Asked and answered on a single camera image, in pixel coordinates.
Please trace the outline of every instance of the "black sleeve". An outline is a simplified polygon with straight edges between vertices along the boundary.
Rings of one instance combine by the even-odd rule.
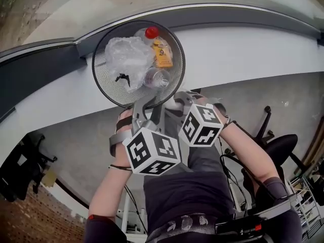
[[[106,217],[91,217],[86,222],[85,243],[126,243],[126,235],[118,226]]]
[[[286,196],[285,185],[278,177],[269,178],[264,182],[271,194],[276,198],[273,200],[262,187],[256,193],[256,205],[259,211],[268,209],[278,203],[279,198]],[[302,242],[302,226],[298,214],[294,210],[289,210],[264,222],[266,233],[274,242],[300,243]]]

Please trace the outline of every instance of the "forearm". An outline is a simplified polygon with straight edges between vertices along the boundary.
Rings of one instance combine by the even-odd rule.
[[[233,149],[237,158],[258,178],[264,182],[270,177],[278,177],[277,170],[269,155],[238,126],[231,123],[221,133],[220,136]]]
[[[89,215],[105,216],[114,221],[120,197],[130,176],[129,171],[109,169],[91,200]]]

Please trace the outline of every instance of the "wall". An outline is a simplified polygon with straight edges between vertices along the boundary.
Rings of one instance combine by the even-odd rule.
[[[38,194],[30,186],[25,201],[0,198],[1,243],[83,242],[84,222],[42,186]]]

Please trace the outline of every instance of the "bottle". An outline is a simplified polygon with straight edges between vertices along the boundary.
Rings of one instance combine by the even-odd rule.
[[[158,90],[165,88],[170,81],[170,74],[165,69],[151,67],[144,78],[144,85]]]
[[[143,28],[138,30],[134,36],[140,37],[146,45],[152,46],[154,39],[158,37],[158,28],[154,26]]]

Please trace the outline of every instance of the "person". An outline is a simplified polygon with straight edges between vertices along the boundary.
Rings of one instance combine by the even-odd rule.
[[[199,103],[206,104],[205,98]],[[227,118],[214,107],[222,123]],[[119,120],[132,115],[126,110]],[[166,115],[165,134],[178,139],[177,126]],[[117,132],[131,129],[124,126]],[[263,187],[253,181],[258,211],[268,209],[287,195],[269,155],[247,136],[235,123],[225,127],[220,137],[236,153],[237,158],[250,169],[275,196],[269,196]],[[130,167],[124,146],[116,146],[114,165]],[[98,187],[89,207],[85,242],[127,242],[124,233],[114,223],[120,197],[131,176],[130,171],[109,169]],[[216,147],[190,148],[188,166],[180,163],[158,177],[145,176],[148,238],[146,242],[215,242],[215,223],[234,212],[234,204],[226,176],[220,164]],[[297,213],[289,210],[264,222],[263,229],[273,242],[298,243],[302,241],[301,223]]]

